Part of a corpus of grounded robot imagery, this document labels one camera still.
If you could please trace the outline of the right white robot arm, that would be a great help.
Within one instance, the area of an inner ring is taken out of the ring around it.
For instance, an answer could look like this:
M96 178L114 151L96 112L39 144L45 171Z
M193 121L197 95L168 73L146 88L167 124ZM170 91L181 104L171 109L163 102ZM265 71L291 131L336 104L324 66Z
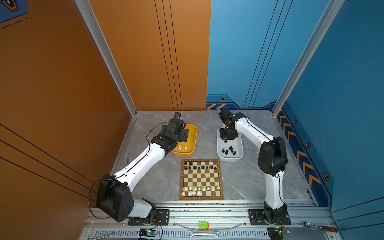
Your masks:
M233 114L225 109L219 112L219 117L224 124L219 130L221 140L233 141L242 134L260 150L258 165L266 178L263 219L269 225L282 223L288 216L283 197L283 177L288 163L284 139L266 133L243 113Z

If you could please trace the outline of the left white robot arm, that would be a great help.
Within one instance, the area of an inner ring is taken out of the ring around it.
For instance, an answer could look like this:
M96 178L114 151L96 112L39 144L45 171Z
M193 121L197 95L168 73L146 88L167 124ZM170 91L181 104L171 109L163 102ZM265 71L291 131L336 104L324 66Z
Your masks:
M170 121L164 122L161 131L148 141L146 149L129 165L113 175L106 174L99 180L96 207L120 223L127 218L139 218L152 223L156 217L156 205L132 196L137 183L160 160L172 152L180 142L188 140L189 130L176 112Z

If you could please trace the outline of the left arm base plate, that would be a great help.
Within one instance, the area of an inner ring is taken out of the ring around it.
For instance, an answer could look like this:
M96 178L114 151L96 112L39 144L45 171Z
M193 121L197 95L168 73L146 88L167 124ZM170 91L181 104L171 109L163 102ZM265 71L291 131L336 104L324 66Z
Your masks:
M161 226L167 226L170 219L169 209L156 209L150 213L147 218L129 218L129 226L155 226L160 224Z

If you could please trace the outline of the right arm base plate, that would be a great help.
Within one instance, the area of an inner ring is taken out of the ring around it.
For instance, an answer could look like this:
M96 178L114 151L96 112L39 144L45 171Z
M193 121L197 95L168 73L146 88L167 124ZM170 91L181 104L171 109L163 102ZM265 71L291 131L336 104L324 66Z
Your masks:
M292 224L288 211L284 208L277 210L271 209L250 209L248 210L250 223L252 226L277 226Z

